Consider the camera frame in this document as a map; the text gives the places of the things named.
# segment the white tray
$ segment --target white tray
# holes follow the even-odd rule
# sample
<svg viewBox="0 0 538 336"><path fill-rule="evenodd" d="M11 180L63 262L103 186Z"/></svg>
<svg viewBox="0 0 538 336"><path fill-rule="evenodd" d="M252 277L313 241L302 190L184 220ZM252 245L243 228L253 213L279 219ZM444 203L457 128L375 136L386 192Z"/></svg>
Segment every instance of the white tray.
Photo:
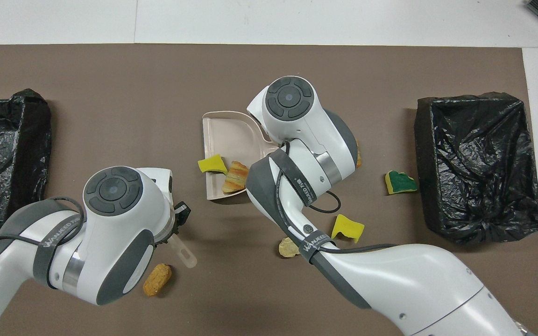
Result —
<svg viewBox="0 0 538 336"><path fill-rule="evenodd" d="M203 115L203 141L205 159L221 155L229 169L232 161L239 161L247 168L278 149L278 146L265 138L259 124L249 115L233 111L207 112ZM237 194L224 194L221 191L226 175L206 172L207 200L217 200Z"/></svg>

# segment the brown table surface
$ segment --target brown table surface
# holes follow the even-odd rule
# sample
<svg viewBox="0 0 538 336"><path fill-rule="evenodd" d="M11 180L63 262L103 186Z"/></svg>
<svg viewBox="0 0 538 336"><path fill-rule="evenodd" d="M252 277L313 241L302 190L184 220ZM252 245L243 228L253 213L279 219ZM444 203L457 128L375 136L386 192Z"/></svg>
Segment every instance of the brown table surface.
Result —
<svg viewBox="0 0 538 336"><path fill-rule="evenodd" d="M203 113L246 112L283 75L307 78L360 143L362 167L333 188L340 213L366 226L357 246L449 249L538 334L538 233L455 246L427 229L419 193L387 196L383 179L389 170L417 176L418 98L504 91L528 106L521 49L108 44L0 45L0 98L31 88L51 106L47 196L81 199L87 179L109 166L173 170L174 198L192 208L179 236L198 265L188 269L160 246L145 274L158 263L173 266L162 293L146 297L141 280L102 307L26 281L0 319L0 335L401 335L376 311L347 302L303 258L279 258L284 234L245 194L205 199L197 166ZM324 196L317 205L332 202ZM305 214L331 232L335 215Z"/></svg>

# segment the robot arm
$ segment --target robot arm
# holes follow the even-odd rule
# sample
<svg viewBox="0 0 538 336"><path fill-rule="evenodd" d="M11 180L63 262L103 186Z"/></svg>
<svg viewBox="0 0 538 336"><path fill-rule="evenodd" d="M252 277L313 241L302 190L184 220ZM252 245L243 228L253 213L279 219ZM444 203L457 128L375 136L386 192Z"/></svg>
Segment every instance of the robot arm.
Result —
<svg viewBox="0 0 538 336"><path fill-rule="evenodd" d="M179 244L190 209L174 208L171 182L167 169L107 168L84 187L85 216L51 198L13 213L0 235L22 240L0 239L0 315L30 278L97 305L131 291L156 244Z"/></svg>
<svg viewBox="0 0 538 336"><path fill-rule="evenodd" d="M284 144L252 165L248 196L348 300L379 311L408 336L525 334L452 253L418 244L339 250L302 214L354 171L357 153L352 132L320 106L310 83L280 78L248 112Z"/></svg>

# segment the white floor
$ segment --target white floor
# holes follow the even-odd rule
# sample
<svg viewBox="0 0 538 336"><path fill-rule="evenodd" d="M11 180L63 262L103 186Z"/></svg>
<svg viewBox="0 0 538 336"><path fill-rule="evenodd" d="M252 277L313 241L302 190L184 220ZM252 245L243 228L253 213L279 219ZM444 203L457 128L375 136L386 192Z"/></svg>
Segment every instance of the white floor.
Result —
<svg viewBox="0 0 538 336"><path fill-rule="evenodd" d="M0 44L133 42L521 47L538 168L538 17L522 0L0 0Z"/></svg>

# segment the black trash bag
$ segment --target black trash bag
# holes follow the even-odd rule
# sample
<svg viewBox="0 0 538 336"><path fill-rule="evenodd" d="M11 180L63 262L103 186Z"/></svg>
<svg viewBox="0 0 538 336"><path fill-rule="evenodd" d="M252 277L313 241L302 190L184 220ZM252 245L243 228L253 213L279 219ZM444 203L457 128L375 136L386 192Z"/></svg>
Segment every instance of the black trash bag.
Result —
<svg viewBox="0 0 538 336"><path fill-rule="evenodd" d="M0 227L17 209L42 200L51 156L51 112L26 89L0 100Z"/></svg>
<svg viewBox="0 0 538 336"><path fill-rule="evenodd" d="M427 226L461 245L538 231L538 183L524 103L507 93L423 98L414 123Z"/></svg>

